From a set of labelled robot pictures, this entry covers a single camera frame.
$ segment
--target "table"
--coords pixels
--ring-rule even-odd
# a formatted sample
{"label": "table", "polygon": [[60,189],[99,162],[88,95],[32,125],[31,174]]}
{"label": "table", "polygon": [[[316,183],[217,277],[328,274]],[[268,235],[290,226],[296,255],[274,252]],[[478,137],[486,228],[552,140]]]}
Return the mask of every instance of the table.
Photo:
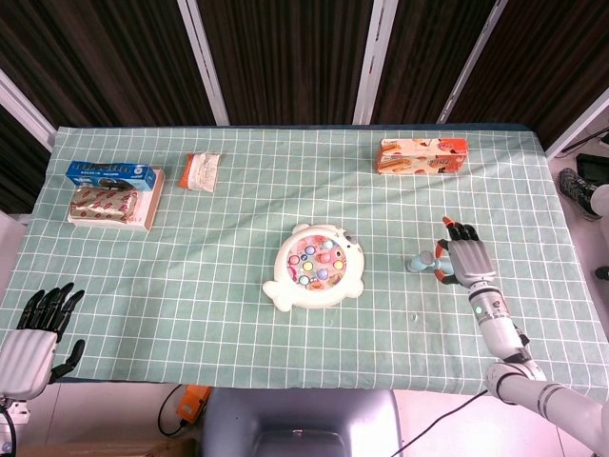
{"label": "table", "polygon": [[[384,137],[465,136],[458,175],[373,171]],[[213,194],[180,189],[187,151],[221,152]],[[167,174],[150,233],[66,222],[71,160],[151,163]],[[465,290],[404,259],[475,224],[516,323],[546,375],[607,398],[609,346],[582,280],[536,135],[513,128],[59,129],[47,181],[0,307],[0,337],[39,288],[87,291],[58,357],[73,376],[222,387],[374,387],[474,393],[492,362]],[[262,293],[301,223],[357,233],[365,290],[279,312]]]}

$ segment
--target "person's foot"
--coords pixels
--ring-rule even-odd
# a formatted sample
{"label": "person's foot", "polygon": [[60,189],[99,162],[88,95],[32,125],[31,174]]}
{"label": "person's foot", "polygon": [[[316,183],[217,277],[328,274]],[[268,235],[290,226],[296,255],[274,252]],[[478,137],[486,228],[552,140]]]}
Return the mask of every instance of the person's foot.
{"label": "person's foot", "polygon": [[597,189],[596,186],[588,183],[573,169],[562,169],[558,181],[559,190],[563,195],[576,202],[589,216],[599,217],[591,205],[592,194]]}

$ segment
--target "tile floor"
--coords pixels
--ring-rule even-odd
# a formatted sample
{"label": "tile floor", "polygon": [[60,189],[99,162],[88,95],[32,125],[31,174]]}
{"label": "tile floor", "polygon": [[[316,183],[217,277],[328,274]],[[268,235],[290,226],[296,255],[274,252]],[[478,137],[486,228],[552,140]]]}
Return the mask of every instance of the tile floor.
{"label": "tile floor", "polygon": [[[79,383],[49,386],[29,404],[31,419],[22,445],[162,438],[156,418],[170,384]],[[164,426],[172,429],[178,390],[167,403]],[[414,438],[436,417],[469,397],[396,390],[403,441]],[[201,426],[188,431],[201,438]],[[591,451],[522,408],[482,397],[438,423],[403,455],[590,457]]]}

